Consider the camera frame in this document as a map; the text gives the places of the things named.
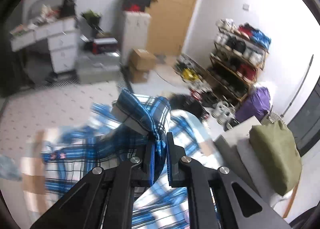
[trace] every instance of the plaid bedding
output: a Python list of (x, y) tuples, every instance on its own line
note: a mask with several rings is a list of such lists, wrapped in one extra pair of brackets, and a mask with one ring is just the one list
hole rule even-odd
[[(162, 157), (165, 143), (162, 134), (173, 132), (175, 144), (184, 147), (187, 155), (207, 167), (217, 168), (219, 163), (215, 162), (214, 156), (204, 155), (199, 147), (210, 136), (201, 123), (187, 112), (171, 112), (170, 121), (165, 98), (140, 95), (137, 98), (141, 104), (135, 102), (135, 106), (143, 106), (153, 122), (143, 120), (141, 117), (144, 115), (132, 118), (137, 110), (135, 107), (124, 110), (124, 105), (118, 104), (115, 108), (126, 114), (126, 121), (132, 119), (130, 121), (140, 122), (140, 127), (156, 133), (158, 158), (155, 161), (155, 173), (158, 172), (158, 175), (156, 173), (154, 180), (159, 178), (135, 201), (132, 228), (186, 228), (187, 191), (186, 188), (172, 189), (168, 184), (165, 158)], [(29, 147), (21, 166), (24, 166), (22, 178), (25, 200), (33, 222), (92, 168), (115, 167), (122, 160), (134, 156), (135, 146), (146, 143), (144, 136), (122, 125), (110, 110), (109, 106), (94, 104), (87, 126), (81, 129), (60, 127), (40, 131), (27, 143)], [(129, 143), (128, 140), (116, 140), (123, 134), (117, 133), (120, 130), (126, 135), (130, 134), (133, 139)]]

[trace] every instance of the drawer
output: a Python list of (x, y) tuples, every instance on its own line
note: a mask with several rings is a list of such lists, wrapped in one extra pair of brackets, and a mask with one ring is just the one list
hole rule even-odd
[(65, 19), (63, 21), (63, 31), (73, 31), (76, 29), (76, 19), (74, 17)]
[(51, 52), (51, 62), (55, 73), (71, 71), (75, 68), (77, 48), (69, 48)]
[(76, 32), (63, 33), (58, 36), (50, 37), (48, 38), (49, 50), (52, 51), (56, 49), (65, 48), (68, 46), (75, 46), (76, 38), (77, 38)]
[(18, 36), (11, 40), (12, 51), (18, 51), (28, 45), (31, 45), (35, 42), (34, 32), (30, 31), (22, 36)]
[(47, 24), (41, 27), (38, 27), (35, 30), (36, 34), (36, 40), (44, 39), (48, 36), (56, 35), (63, 32), (63, 22), (62, 20), (59, 20), (57, 22)]

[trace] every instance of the red shoe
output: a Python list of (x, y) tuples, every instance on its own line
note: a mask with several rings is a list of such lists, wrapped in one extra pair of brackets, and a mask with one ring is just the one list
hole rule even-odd
[(246, 82), (254, 82), (257, 74), (257, 70), (255, 68), (252, 68), (248, 65), (244, 66), (245, 74), (244, 74), (244, 81)]
[(246, 69), (245, 67), (246, 67), (245, 64), (241, 64), (241, 65), (239, 66), (236, 74), (237, 74), (238, 76), (240, 76), (240, 77), (244, 76), (244, 74), (245, 74), (245, 69)]

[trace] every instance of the white desk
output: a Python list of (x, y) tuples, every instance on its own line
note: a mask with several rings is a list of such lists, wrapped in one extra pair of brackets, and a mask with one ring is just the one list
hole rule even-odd
[(59, 74), (75, 68), (78, 37), (76, 18), (66, 17), (13, 38), (11, 48), (16, 52), (39, 40), (48, 39), (52, 67), (54, 72)]

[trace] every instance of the wooden door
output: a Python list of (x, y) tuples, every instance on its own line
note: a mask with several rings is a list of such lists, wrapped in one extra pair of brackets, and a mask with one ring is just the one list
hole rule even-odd
[(179, 55), (196, 0), (157, 0), (147, 12), (151, 15), (148, 51)]

